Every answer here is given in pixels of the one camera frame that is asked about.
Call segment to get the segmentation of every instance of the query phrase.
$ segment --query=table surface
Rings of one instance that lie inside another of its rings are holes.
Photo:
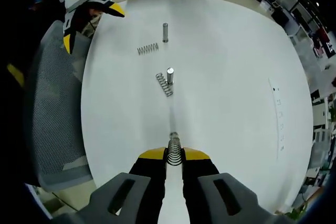
[[[129,172],[146,150],[167,146],[175,128],[183,146],[207,153],[219,172],[253,190],[262,207],[291,206],[308,167],[313,117],[306,76],[285,31],[223,0],[120,4],[125,18],[102,15],[83,75],[82,131],[95,184]],[[138,55],[138,47],[156,42],[158,51]],[[169,67],[175,83],[167,98],[155,75]],[[281,155],[270,83],[282,102]],[[168,166],[165,186],[159,223],[188,222],[181,166]]]

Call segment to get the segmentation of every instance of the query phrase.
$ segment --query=metal pin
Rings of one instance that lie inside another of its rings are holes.
[[[174,69],[173,68],[167,69],[167,84],[169,85],[174,84]]]
[[[164,43],[168,42],[168,23],[163,23],[163,39]]]

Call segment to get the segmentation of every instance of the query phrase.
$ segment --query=black cable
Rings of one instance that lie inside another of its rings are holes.
[[[95,27],[93,26],[93,24],[91,23],[91,21],[89,21],[90,25],[92,26],[92,28],[96,31]]]
[[[71,206],[68,203],[66,203],[64,200],[62,200],[60,197],[58,197],[55,193],[52,193],[52,195],[54,195],[56,198],[58,198],[60,201],[62,201],[65,205],[67,205],[68,207],[70,207],[74,211],[78,212],[78,210],[76,208],[74,208],[73,206]]]
[[[301,193],[301,195],[302,195],[303,203],[306,203],[306,200],[305,200],[305,198],[303,197],[303,193]]]

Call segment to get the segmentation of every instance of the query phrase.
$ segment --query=metal cylinder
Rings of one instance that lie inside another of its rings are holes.
[[[167,69],[167,84],[168,85],[174,84],[174,69],[173,68]]]
[[[168,23],[163,23],[163,38],[164,43],[168,42]]]

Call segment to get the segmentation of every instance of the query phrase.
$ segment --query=desk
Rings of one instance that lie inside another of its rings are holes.
[[[305,72],[284,30],[222,0],[120,5],[124,19],[102,15],[83,75],[82,131],[96,185],[128,172],[142,152],[168,145],[173,104],[183,146],[208,154],[267,210],[290,206],[307,171],[313,117]],[[138,55],[138,47],[155,42],[158,51]],[[168,67],[175,69],[170,98],[155,78]],[[270,80],[280,87],[283,104],[279,157]],[[181,166],[167,167],[165,188],[159,223],[187,223]]]

